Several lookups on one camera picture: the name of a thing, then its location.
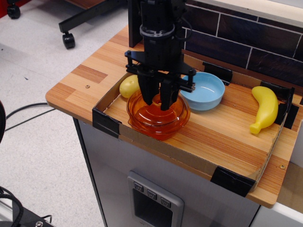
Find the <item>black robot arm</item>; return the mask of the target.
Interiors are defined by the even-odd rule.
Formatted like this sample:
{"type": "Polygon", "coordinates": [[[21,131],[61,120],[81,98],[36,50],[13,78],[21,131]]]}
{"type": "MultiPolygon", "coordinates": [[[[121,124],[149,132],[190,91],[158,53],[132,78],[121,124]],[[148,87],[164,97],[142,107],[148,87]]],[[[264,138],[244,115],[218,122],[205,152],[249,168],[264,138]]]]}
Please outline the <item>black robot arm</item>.
{"type": "Polygon", "coordinates": [[[130,0],[128,2],[129,46],[143,42],[144,51],[127,51],[126,70],[138,76],[143,100],[151,105],[160,95],[161,110],[168,110],[180,90],[192,92],[196,70],[184,62],[182,46],[186,22],[184,0],[130,0]]]}

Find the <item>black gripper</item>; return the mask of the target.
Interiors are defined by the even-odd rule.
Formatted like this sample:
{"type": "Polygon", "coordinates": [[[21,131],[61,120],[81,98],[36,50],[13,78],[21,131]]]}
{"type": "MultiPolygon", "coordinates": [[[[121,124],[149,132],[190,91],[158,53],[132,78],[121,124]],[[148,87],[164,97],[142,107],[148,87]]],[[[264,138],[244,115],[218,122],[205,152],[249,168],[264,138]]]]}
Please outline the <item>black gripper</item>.
{"type": "Polygon", "coordinates": [[[147,71],[155,72],[149,76],[138,75],[141,94],[147,105],[151,105],[153,98],[160,92],[160,108],[166,111],[176,102],[179,90],[192,92],[195,89],[193,77],[196,70],[183,62],[181,43],[182,39],[173,34],[148,34],[143,35],[143,52],[125,52],[128,72],[139,70],[133,61],[140,63],[147,71]]]}

